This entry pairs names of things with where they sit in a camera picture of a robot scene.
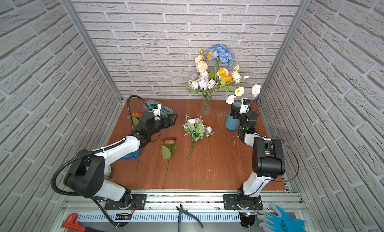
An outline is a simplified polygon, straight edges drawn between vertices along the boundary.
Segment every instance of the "wooden tabletop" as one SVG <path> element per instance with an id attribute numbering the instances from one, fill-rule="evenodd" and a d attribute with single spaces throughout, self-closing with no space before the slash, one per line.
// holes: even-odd
<path id="1" fill-rule="evenodd" d="M 179 117 L 173 127 L 161 130 L 152 136 L 155 142 L 149 143 L 137 159 L 120 159 L 112 164 L 114 170 L 111 181 L 132 189 L 161 189 L 166 175 L 166 160 L 161 155 L 161 145 L 167 138 L 177 138 L 177 149 L 169 160 L 165 189 L 220 189 L 236 190 L 252 172 L 252 147 L 237 138 L 237 131 L 225 127 L 230 106 L 224 100 L 212 100 L 212 114 L 203 116 L 204 124 L 212 127 L 214 136 L 197 141 L 188 161 L 192 139 L 185 136 L 182 124 L 185 115 L 199 117 L 201 100 L 158 99 L 169 106 Z M 145 112 L 143 103 L 132 99 L 132 113 Z M 262 118 L 256 124 L 257 133 L 266 136 Z M 131 132 L 128 110 L 125 106 L 113 130 L 108 144 L 121 140 Z M 280 182 L 269 182 L 264 190 L 285 190 Z"/>

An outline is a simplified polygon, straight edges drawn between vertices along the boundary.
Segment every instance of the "blue glove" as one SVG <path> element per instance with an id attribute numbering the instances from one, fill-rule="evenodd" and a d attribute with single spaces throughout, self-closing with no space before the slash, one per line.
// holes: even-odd
<path id="1" fill-rule="evenodd" d="M 303 220 L 292 219 L 276 204 L 271 204 L 271 208 L 277 213 L 277 216 L 265 210 L 260 210 L 257 215 L 257 218 L 263 221 L 259 223 L 259 226 L 265 232 L 305 232 Z"/>

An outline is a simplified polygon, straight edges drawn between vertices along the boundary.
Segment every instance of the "orange flower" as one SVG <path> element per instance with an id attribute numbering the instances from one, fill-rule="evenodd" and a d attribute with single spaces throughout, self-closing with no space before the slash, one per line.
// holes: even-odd
<path id="1" fill-rule="evenodd" d="M 132 113 L 132 116 L 133 117 L 136 117 L 136 118 L 139 118 L 141 117 L 143 114 L 142 113 Z"/>
<path id="2" fill-rule="evenodd" d="M 173 145 L 174 143 L 176 143 L 176 137 L 165 139 L 163 140 L 163 142 L 166 143 L 167 145 Z"/>
<path id="3" fill-rule="evenodd" d="M 207 58 L 208 58 L 208 60 L 212 60 L 212 58 L 210 58 L 209 56 L 211 56 L 212 57 L 212 54 L 213 54 L 214 52 L 209 52 L 208 54 L 207 54 Z"/>
<path id="4" fill-rule="evenodd" d="M 227 76 L 228 76 L 228 75 L 227 75 L 227 72 L 225 71 L 224 68 L 219 69 L 218 74 L 219 74 L 219 76 L 221 76 L 221 77 L 227 77 Z"/>

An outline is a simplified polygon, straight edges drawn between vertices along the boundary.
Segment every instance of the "pliers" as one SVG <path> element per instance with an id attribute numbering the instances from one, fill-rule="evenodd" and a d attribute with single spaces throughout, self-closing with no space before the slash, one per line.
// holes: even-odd
<path id="1" fill-rule="evenodd" d="M 196 218 L 195 216 L 191 215 L 190 213 L 188 213 L 187 210 L 184 210 L 183 209 L 183 206 L 180 204 L 180 208 L 176 206 L 176 209 L 179 211 L 179 215 L 177 216 L 177 219 L 179 220 L 177 222 L 177 232 L 181 232 L 180 230 L 180 223 L 181 223 L 181 215 L 182 214 L 185 214 L 189 217 L 191 217 L 192 219 L 194 219 L 197 223 L 199 223 L 200 227 L 203 227 L 203 224 L 200 222 L 200 220 L 198 218 Z"/>

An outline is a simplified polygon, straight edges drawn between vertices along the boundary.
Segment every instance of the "white brick wallpaper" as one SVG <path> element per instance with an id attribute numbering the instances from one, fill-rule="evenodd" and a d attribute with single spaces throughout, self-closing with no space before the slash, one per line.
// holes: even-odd
<path id="1" fill-rule="evenodd" d="M 199 48 L 223 43 L 241 86 L 262 84 L 300 0 L 72 0 L 123 97 L 201 98 L 184 86 Z M 215 94 L 225 99 L 226 92 Z"/>
<path id="2" fill-rule="evenodd" d="M 0 0 L 0 231 L 49 231 L 52 174 L 117 103 L 59 0 Z"/>
<path id="3" fill-rule="evenodd" d="M 312 0 L 261 98 L 319 231 L 384 231 L 383 4 Z"/>

